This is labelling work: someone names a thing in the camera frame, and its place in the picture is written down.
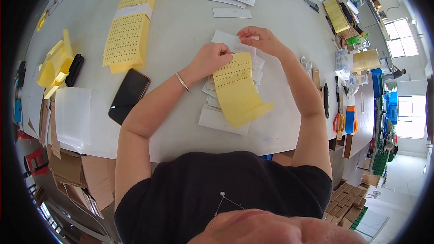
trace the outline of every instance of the hand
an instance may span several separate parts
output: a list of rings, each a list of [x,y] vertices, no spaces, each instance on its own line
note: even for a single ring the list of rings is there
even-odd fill
[[[250,26],[243,28],[236,35],[242,44],[256,47],[275,57],[279,57],[289,50],[267,28]],[[259,40],[254,40],[252,37],[259,37]]]
[[[232,60],[227,45],[222,43],[204,44],[193,61],[179,72],[180,77],[189,87],[194,82],[209,76]]]

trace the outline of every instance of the smartphone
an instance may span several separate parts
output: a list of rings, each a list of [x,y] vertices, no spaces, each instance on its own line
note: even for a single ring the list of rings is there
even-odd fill
[[[142,99],[150,82],[149,77],[139,71],[128,70],[110,106],[108,116],[122,125],[131,109]]]

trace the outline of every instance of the stool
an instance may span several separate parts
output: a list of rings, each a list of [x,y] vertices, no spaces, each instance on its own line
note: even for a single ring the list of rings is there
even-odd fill
[[[42,162],[42,153],[42,149],[39,148],[24,157],[24,167],[26,168],[26,172],[23,174],[24,178],[29,177],[30,174],[32,176],[39,176],[49,172],[48,163]]]

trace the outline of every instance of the silver bangle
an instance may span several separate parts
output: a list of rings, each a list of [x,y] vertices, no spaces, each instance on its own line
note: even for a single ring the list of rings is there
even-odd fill
[[[176,77],[179,79],[179,82],[181,82],[182,86],[184,86],[184,88],[191,93],[190,89],[187,87],[187,85],[184,83],[184,81],[182,80],[182,78],[179,76],[178,72],[175,73]]]

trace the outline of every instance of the necklace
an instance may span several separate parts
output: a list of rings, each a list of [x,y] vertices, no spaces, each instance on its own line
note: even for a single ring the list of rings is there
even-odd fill
[[[244,207],[241,206],[241,204],[234,203],[234,202],[231,201],[230,199],[226,198],[225,195],[226,195],[225,192],[223,192],[223,191],[220,192],[221,200],[220,200],[220,203],[218,204],[217,210],[216,210],[216,212],[215,212],[215,214],[214,214],[213,225],[211,225],[211,228],[214,228],[214,222],[216,221],[216,216],[217,216],[217,214],[218,214],[218,210],[220,209],[221,202],[223,202],[223,199],[226,199],[226,200],[230,201],[231,203],[233,203],[234,205],[236,205],[236,206],[242,208],[243,210],[246,210]]]

